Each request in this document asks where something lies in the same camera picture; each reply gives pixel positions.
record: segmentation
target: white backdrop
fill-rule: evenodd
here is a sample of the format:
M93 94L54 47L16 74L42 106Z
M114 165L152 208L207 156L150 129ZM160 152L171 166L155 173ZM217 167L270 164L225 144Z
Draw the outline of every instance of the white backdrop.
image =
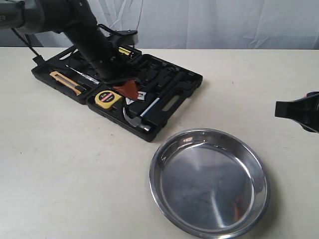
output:
M139 31L138 48L314 49L319 0L89 0L98 21ZM69 46L63 35L37 35Z

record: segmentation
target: white table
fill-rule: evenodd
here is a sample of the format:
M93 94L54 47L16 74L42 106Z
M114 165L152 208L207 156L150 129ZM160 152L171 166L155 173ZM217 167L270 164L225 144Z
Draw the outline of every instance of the white table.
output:
M148 183L158 146L193 127L240 138L268 170L269 209L241 238L318 238L319 134L274 112L319 89L319 52L144 52L204 76L153 143L36 80L28 49L0 48L0 238L194 238L161 214Z

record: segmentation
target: stainless steel bowl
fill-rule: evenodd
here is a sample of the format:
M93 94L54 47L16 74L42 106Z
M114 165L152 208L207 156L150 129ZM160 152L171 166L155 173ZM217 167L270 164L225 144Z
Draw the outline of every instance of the stainless steel bowl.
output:
M150 185L159 209L173 224L205 239L248 232L270 199L258 156L237 138L206 128L180 132L158 148Z

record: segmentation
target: black tool case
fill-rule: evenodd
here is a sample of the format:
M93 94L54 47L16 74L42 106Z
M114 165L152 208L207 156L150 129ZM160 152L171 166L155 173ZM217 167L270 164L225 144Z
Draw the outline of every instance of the black tool case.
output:
M75 46L72 46L51 59L41 63L32 69L32 73L40 81L53 87L80 104L87 104L94 112L106 117L140 138L150 142L166 125L170 116L178 109L183 101L190 97L201 85L202 76L152 55L142 54L141 51L135 48L129 46L121 46L121 48L127 50L127 52L122 51L121 54L131 66L129 70L123 72L121 78L135 78L139 91L145 90L147 93L144 101L135 101L128 105L126 99L123 97L121 101L115 102L109 110L105 110L97 105L95 103L95 96L99 92L103 90L111 90L116 93L116 90L102 82L96 85L65 66L68 65L79 72L94 77L95 79L100 79L97 72L88 62L86 62L80 52L76 50ZM50 76L50 73L53 71L58 71L84 87L86 90L77 96L72 89L56 81ZM142 123L150 126L150 131L134 127L125 120L123 107L126 108L126 114L129 115L130 118L140 116L140 114L161 94L163 90L167 92L167 88L165 87L169 86L171 81L177 81L176 77L179 78L178 83L175 84L174 87L172 87L144 117L142 117Z

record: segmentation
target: tape measure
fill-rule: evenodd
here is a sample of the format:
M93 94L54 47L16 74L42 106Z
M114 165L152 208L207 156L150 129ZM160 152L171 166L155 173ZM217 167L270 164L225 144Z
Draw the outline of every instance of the tape measure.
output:
M95 103L106 110L110 110L112 105L120 100L122 100L122 96L113 91L101 91L95 96Z

